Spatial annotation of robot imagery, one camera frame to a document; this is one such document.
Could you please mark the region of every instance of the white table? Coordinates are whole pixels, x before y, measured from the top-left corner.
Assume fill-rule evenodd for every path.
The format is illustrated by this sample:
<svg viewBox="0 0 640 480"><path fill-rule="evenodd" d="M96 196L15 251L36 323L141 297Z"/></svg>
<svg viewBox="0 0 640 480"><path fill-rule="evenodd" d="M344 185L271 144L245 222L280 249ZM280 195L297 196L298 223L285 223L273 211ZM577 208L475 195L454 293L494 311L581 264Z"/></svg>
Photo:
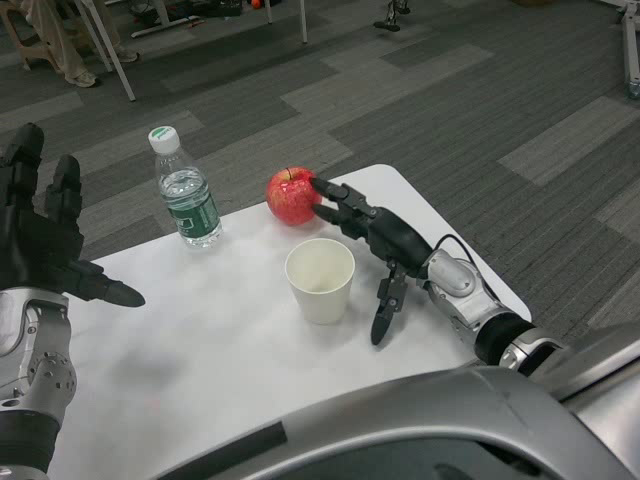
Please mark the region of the white table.
<svg viewBox="0 0 640 480"><path fill-rule="evenodd" d="M432 245L455 233L389 166L337 181L395 211ZM223 223L211 252L191 252L174 234L98 262L138 288L146 306L71 299L79 386L58 438L53 480L154 478L292 410L472 360L415 286L382 348L371 346L378 283L388 271L364 241L319 219L286 227L264 203ZM306 323L284 275L289 250L319 236L342 241L356 259L350 306L336 326ZM454 242L445 245L462 254ZM470 251L500 298L530 319L515 293Z"/></svg>

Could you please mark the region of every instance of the red apple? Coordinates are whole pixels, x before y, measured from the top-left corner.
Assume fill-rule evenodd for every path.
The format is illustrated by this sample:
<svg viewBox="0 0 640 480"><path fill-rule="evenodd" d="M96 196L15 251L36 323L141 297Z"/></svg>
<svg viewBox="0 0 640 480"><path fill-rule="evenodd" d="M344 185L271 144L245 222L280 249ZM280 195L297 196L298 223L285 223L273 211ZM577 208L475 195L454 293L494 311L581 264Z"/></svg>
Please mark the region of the red apple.
<svg viewBox="0 0 640 480"><path fill-rule="evenodd" d="M276 218L287 225L302 225L314 216L311 206L322 198L311 186L315 174L303 167L276 173L267 185L267 205Z"/></svg>

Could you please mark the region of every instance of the white paper cup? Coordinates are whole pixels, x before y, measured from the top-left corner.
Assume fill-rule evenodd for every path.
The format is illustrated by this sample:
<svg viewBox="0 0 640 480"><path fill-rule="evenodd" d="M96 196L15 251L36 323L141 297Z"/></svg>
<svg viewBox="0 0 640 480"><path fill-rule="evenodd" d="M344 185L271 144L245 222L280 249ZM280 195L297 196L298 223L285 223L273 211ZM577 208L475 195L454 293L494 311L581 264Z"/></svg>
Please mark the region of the white paper cup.
<svg viewBox="0 0 640 480"><path fill-rule="evenodd" d="M328 238L307 240L291 250L284 268L304 318L322 325L342 318L356 269L347 247Z"/></svg>

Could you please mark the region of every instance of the white bottle cap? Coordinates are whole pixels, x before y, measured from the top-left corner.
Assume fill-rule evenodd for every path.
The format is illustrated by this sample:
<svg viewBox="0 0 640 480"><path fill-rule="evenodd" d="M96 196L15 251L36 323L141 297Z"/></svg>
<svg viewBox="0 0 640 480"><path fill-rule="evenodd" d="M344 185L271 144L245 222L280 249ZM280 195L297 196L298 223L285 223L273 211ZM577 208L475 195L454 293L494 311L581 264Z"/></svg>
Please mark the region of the white bottle cap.
<svg viewBox="0 0 640 480"><path fill-rule="evenodd" d="M180 148L180 137L173 127L158 127L149 132L149 143L156 153L168 155Z"/></svg>

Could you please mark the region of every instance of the cup rim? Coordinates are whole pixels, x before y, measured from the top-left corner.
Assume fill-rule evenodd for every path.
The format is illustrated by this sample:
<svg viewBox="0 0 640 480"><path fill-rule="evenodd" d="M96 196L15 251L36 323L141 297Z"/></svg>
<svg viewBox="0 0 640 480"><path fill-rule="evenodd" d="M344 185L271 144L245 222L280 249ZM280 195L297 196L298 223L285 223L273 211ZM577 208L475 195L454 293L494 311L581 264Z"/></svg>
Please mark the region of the cup rim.
<svg viewBox="0 0 640 480"><path fill-rule="evenodd" d="M305 245L307 243L317 242L317 241L331 242L331 243L335 243L337 245L340 245L343 249L345 249L347 252L349 252L349 258L351 258L351 272L349 273L349 276L347 277L347 279L344 282L342 282L340 285L338 285L337 287L335 287L335 288L333 288L331 290L327 290L326 292L310 292L309 290L305 290L304 288L300 288L289 277L289 272L288 272L288 268L287 268L287 265L289 265L289 259L291 258L291 255L293 254L293 252L295 252L298 248L302 247L303 245ZM341 288L344 288L344 286L346 284L348 284L353 279L353 274L355 273L355 271L356 271L356 259L353 256L353 252L351 251L351 249L349 247L347 247L344 243L338 242L337 240L334 240L332 238L318 237L318 238L310 238L309 240L305 240L304 242L301 242L298 245L296 245L295 247L293 247L291 249L291 251L289 252L289 254L287 255L287 259L284 261L284 274L287 277L287 281L289 282L289 285L295 287L296 289L298 289L301 292L306 293L308 295L327 295L329 293L337 292Z"/></svg>

